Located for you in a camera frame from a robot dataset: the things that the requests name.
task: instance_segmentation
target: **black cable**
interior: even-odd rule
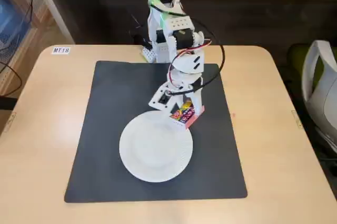
[[[216,37],[216,35],[210,31],[206,25],[204,25],[202,22],[200,22],[199,20],[195,19],[195,18],[192,18],[191,17],[191,20],[193,20],[194,22],[198,23],[200,26],[202,26],[206,31],[208,31],[208,33],[213,37],[213,39],[215,40],[215,42],[217,43],[217,45],[220,46],[220,49],[221,49],[221,52],[222,52],[222,62],[221,62],[221,65],[219,67],[219,70],[218,72],[210,79],[208,80],[207,82],[205,82],[204,84],[200,85],[199,87],[196,87],[192,90],[189,90],[189,91],[180,91],[180,92],[172,92],[172,95],[173,96],[176,96],[176,95],[183,95],[183,94],[188,94],[188,93],[191,93],[191,92],[195,92],[201,88],[204,88],[205,86],[209,85],[211,82],[213,82],[220,74],[221,74],[221,71],[222,71],[222,68],[225,64],[225,60],[226,60],[226,55],[225,55],[225,49],[223,47],[223,45],[221,45],[221,42],[220,40]]]
[[[184,17],[184,16],[187,16],[186,14],[180,14],[180,13],[174,13],[174,12],[166,12],[166,11],[163,11],[161,9],[159,9],[158,7],[156,7],[155,5],[153,4],[150,4],[150,7],[156,9],[157,11],[161,12],[161,13],[166,13],[168,15],[172,15],[172,16],[179,16],[179,17]],[[192,90],[189,90],[189,91],[179,91],[179,92],[172,92],[171,95],[172,96],[177,96],[177,95],[183,95],[183,94],[188,94],[188,93],[192,93],[192,92],[195,92],[201,88],[204,88],[205,86],[207,86],[208,84],[210,84],[211,82],[213,82],[220,74],[221,74],[221,71],[222,71],[222,68],[223,68],[223,65],[225,64],[225,60],[226,60],[226,55],[225,55],[225,49],[223,48],[223,45],[221,45],[221,42],[220,40],[216,37],[216,35],[208,29],[208,27],[206,25],[204,25],[201,21],[195,19],[195,18],[192,18],[191,17],[191,20],[193,20],[194,22],[198,23],[200,26],[202,26],[206,31],[208,31],[208,33],[213,37],[213,39],[215,40],[215,42],[217,43],[217,45],[220,46],[221,48],[221,52],[222,52],[222,62],[221,62],[221,65],[219,67],[219,70],[218,72],[210,79],[208,80],[207,82],[205,82],[204,84],[200,85],[199,87],[196,87]]]
[[[9,68],[17,76],[17,78],[20,81],[20,84],[17,88],[15,88],[14,90],[0,96],[0,97],[7,97],[7,96],[13,94],[14,92],[16,92],[17,90],[19,90],[22,87],[23,82],[22,82],[22,78],[19,76],[19,74],[11,66],[9,66],[7,63],[4,63],[4,62],[0,62],[0,64],[4,65],[4,68],[5,67]]]
[[[22,28],[22,25],[23,25],[24,20],[27,18],[28,13],[30,13],[30,14],[29,14],[29,22],[28,22],[28,25],[32,22],[32,18],[33,18],[33,9],[34,9],[34,5],[33,5],[33,4],[34,4],[34,0],[30,0],[29,8],[27,9],[24,18],[22,19],[20,25],[18,26],[18,28],[19,28],[20,30],[19,30],[18,33],[17,33],[17,39],[16,39],[17,45],[16,45],[16,46],[18,46],[18,43],[19,43],[19,41],[20,41],[20,37],[21,37],[21,28]],[[11,46],[11,45],[9,44],[8,47],[5,47],[5,48],[0,49],[0,52],[3,51],[3,50],[8,49],[10,46]],[[14,90],[12,90],[12,91],[10,91],[10,92],[4,94],[4,95],[0,95],[0,97],[7,97],[7,96],[9,96],[9,95],[12,95],[14,92],[18,91],[18,90],[22,87],[22,84],[23,84],[22,78],[19,76],[19,74],[18,74],[18,73],[17,73],[11,66],[9,66],[9,62],[11,61],[11,59],[12,59],[12,58],[10,58],[6,63],[0,61],[0,64],[2,64],[2,65],[4,66],[4,67],[0,70],[0,74],[2,74],[6,68],[9,68],[9,69],[10,69],[10,70],[17,76],[17,78],[18,78],[19,81],[20,81],[20,84],[19,84],[19,86],[18,86],[17,88],[15,88]]]
[[[336,162],[337,158],[319,158],[320,161]]]
[[[155,5],[153,5],[153,4],[150,4],[150,7],[156,9],[156,10],[159,11],[160,13],[166,13],[166,14],[168,14],[168,15],[172,15],[172,16],[176,16],[176,17],[186,17],[186,16],[187,16],[187,14],[163,11],[162,9],[159,9],[157,6],[155,6]]]

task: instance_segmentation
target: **snack package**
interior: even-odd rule
[[[193,103],[191,100],[187,100],[179,110],[176,110],[171,116],[170,119],[178,125],[180,128],[187,129],[189,128],[199,117],[195,115]]]

